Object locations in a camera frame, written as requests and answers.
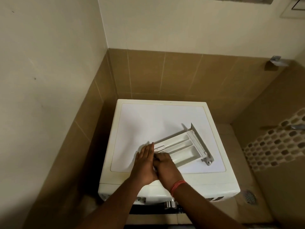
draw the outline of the drain cover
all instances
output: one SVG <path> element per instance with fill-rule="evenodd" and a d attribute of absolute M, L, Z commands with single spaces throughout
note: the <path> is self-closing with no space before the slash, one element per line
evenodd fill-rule
<path fill-rule="evenodd" d="M 245 197 L 246 202 L 248 204 L 255 205 L 257 203 L 256 202 L 256 197 L 251 191 L 243 191 L 242 194 Z"/>

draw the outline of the forearm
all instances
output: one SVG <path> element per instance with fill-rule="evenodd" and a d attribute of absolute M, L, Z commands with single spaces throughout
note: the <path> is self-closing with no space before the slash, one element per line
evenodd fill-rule
<path fill-rule="evenodd" d="M 128 178 L 78 229 L 121 229 L 142 186 Z"/>
<path fill-rule="evenodd" d="M 244 229 L 241 224 L 217 209 L 186 183 L 177 187 L 173 197 L 197 228 Z"/>

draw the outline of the bracelet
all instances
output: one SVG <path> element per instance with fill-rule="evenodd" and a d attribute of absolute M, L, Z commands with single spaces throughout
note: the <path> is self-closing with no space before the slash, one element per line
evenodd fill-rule
<path fill-rule="evenodd" d="M 184 181 L 184 180 L 177 181 L 177 182 L 173 185 L 172 189 L 170 190 L 170 195 L 173 196 L 173 193 L 175 192 L 175 190 L 177 189 L 177 187 L 178 187 L 179 185 L 183 184 L 183 183 L 186 183 L 186 181 Z"/>

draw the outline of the mosaic tile pattern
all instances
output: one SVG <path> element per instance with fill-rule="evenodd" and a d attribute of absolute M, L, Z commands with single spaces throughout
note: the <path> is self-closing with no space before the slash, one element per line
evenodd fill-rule
<path fill-rule="evenodd" d="M 304 156 L 305 130 L 290 127 L 297 124 L 305 124 L 305 108 L 243 148 L 250 168 L 257 172 Z"/>

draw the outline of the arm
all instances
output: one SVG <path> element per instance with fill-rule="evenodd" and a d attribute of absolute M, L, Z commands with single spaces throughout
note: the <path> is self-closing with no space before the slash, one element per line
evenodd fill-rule
<path fill-rule="evenodd" d="M 169 192 L 172 186 L 183 177 L 167 153 L 155 154 L 153 165 L 158 178 Z M 196 228 L 205 229 L 245 229 L 241 224 L 213 206 L 189 184 L 180 184 L 173 193 L 175 200 L 183 207 Z"/>
<path fill-rule="evenodd" d="M 154 144 L 144 146 L 136 154 L 130 177 L 77 229 L 121 229 L 124 227 L 129 211 L 143 186 L 157 180 L 153 170 Z"/>

